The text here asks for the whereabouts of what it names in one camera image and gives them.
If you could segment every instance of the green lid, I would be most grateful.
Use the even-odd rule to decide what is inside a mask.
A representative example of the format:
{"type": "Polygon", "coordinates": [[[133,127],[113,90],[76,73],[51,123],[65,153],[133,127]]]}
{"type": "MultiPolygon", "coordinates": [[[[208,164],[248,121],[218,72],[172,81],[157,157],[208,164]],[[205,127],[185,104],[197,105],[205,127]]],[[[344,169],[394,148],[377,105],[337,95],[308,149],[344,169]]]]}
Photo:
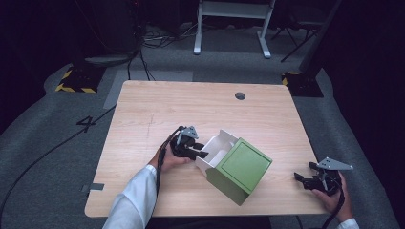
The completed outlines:
{"type": "Polygon", "coordinates": [[[271,162],[268,156],[239,138],[216,169],[250,194],[271,162]]]}

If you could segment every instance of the wooden tabletop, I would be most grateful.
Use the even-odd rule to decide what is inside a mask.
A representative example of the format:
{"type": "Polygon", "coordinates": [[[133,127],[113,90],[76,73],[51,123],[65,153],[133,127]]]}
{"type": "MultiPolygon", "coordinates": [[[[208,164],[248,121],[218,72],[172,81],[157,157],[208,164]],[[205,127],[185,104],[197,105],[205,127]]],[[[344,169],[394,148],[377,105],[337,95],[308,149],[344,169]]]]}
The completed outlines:
{"type": "Polygon", "coordinates": [[[162,174],[154,216],[320,214],[325,210],[293,173],[310,177],[316,162],[288,88],[282,85],[126,81],[85,213],[107,217],[115,196],[179,126],[205,144],[224,129],[273,159],[242,206],[210,184],[194,162],[162,174]],[[245,94],[244,100],[235,93],[245,94]]]}

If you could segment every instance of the desk leg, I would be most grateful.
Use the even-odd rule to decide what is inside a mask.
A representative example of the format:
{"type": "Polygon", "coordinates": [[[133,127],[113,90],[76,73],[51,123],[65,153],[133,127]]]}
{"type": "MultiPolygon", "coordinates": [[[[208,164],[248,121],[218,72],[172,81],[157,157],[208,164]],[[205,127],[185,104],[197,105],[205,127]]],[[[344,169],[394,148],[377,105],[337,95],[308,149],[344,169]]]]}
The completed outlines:
{"type": "Polygon", "coordinates": [[[197,18],[197,34],[196,42],[194,43],[194,54],[200,54],[202,52],[202,23],[203,23],[203,1],[200,0],[199,4],[199,16],[197,18]]]}
{"type": "Polygon", "coordinates": [[[265,56],[266,59],[269,59],[271,57],[271,53],[270,53],[270,50],[268,49],[265,38],[266,38],[268,23],[270,22],[271,15],[273,13],[274,3],[275,3],[275,1],[271,1],[270,5],[268,6],[266,19],[265,19],[265,23],[263,24],[262,31],[257,32],[260,46],[262,47],[263,55],[265,56]]]}

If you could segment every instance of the white sleeve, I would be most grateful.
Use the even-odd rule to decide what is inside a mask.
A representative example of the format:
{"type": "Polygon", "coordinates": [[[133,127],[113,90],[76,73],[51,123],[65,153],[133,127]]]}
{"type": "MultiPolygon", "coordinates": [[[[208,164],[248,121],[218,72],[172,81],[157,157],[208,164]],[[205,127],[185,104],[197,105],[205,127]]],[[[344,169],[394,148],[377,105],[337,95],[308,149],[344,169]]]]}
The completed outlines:
{"type": "Polygon", "coordinates": [[[359,229],[357,222],[355,219],[348,219],[343,221],[336,227],[336,229],[359,229]]]}
{"type": "Polygon", "coordinates": [[[116,196],[103,228],[145,228],[156,199],[156,169],[147,165],[116,196]]]}

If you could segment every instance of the white metal stand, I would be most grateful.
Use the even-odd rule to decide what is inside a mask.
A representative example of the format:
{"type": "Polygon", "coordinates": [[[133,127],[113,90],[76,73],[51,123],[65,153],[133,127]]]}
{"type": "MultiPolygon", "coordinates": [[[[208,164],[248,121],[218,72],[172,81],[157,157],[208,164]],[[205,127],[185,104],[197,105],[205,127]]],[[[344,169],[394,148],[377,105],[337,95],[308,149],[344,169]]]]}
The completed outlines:
{"type": "Polygon", "coordinates": [[[200,54],[202,51],[202,23],[203,15],[205,16],[225,16],[225,17],[243,17],[264,19],[262,31],[258,31],[260,45],[265,58],[270,58],[271,54],[265,40],[268,22],[273,13],[274,1],[270,4],[247,4],[247,3],[227,3],[227,2],[210,2],[200,0],[198,27],[196,42],[194,44],[194,54],[200,54]]]}

